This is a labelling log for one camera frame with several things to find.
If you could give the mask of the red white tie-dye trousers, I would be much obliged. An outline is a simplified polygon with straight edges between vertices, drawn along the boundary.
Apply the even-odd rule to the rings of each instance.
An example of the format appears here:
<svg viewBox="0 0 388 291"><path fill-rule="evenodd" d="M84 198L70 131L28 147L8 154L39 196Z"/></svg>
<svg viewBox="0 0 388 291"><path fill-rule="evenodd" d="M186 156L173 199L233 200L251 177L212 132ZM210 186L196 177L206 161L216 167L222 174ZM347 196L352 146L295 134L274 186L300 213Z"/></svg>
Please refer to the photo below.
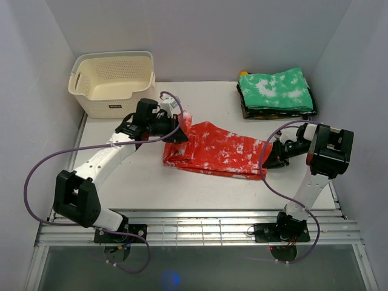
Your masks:
<svg viewBox="0 0 388 291"><path fill-rule="evenodd" d="M192 124L192 114L184 111L182 130L189 140L167 143L162 155L166 167L206 175L260 180L259 159L265 161L272 150L264 141L221 129L209 121Z"/></svg>

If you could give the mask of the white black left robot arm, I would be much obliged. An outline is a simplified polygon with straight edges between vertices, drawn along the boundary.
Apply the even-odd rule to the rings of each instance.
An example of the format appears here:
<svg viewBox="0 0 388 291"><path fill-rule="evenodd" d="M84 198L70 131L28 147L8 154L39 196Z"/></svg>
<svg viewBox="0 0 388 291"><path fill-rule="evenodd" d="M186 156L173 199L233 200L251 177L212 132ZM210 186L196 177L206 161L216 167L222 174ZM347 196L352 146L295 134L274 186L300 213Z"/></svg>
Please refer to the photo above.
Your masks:
<svg viewBox="0 0 388 291"><path fill-rule="evenodd" d="M182 130L183 110L179 99L168 92L161 101L142 98L136 110L125 116L103 147L71 172L56 177L54 211L85 228L107 230L115 242L129 234L126 217L103 207L98 190L110 174L144 143L179 144L189 139Z"/></svg>

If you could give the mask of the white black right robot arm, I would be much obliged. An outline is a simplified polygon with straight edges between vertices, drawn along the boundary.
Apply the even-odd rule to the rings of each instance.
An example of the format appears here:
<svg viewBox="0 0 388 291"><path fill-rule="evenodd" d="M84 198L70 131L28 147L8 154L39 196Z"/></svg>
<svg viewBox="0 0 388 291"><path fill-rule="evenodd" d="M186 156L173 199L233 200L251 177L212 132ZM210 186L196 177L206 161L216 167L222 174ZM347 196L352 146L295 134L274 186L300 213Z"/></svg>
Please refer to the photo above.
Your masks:
<svg viewBox="0 0 388 291"><path fill-rule="evenodd" d="M260 156L259 164L264 169L289 165L289 159L306 155L307 172L295 196L281 210L273 229L260 227L259 231L269 240L274 236L279 241L310 240L307 219L326 185L348 169L354 140L354 132L335 129L324 124L304 123L298 127L296 141L272 143L268 157Z"/></svg>

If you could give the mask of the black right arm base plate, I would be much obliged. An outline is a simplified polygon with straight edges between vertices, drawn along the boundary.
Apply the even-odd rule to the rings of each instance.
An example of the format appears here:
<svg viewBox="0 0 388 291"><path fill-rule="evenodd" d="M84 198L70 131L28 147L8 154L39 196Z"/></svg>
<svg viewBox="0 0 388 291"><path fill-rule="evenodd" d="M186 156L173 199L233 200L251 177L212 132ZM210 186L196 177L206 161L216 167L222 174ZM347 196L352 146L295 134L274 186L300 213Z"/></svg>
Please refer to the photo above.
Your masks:
<svg viewBox="0 0 388 291"><path fill-rule="evenodd" d="M276 223L259 223L253 226L253 235L256 243L307 243L310 241L309 231L296 233L277 226Z"/></svg>

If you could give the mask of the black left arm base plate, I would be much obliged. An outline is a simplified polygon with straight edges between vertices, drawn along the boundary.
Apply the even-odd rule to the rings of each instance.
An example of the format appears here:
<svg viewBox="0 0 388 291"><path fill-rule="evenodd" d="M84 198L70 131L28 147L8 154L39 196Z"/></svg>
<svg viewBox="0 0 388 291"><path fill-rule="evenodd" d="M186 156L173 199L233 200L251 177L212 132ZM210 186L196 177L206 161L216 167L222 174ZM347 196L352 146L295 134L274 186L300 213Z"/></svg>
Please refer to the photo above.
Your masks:
<svg viewBox="0 0 388 291"><path fill-rule="evenodd" d="M147 238L147 224L128 224L125 223L118 232L130 233L132 235L140 236L144 239ZM94 243L98 244L125 244L125 243L142 243L142 240L127 235L115 235L103 230L96 230Z"/></svg>

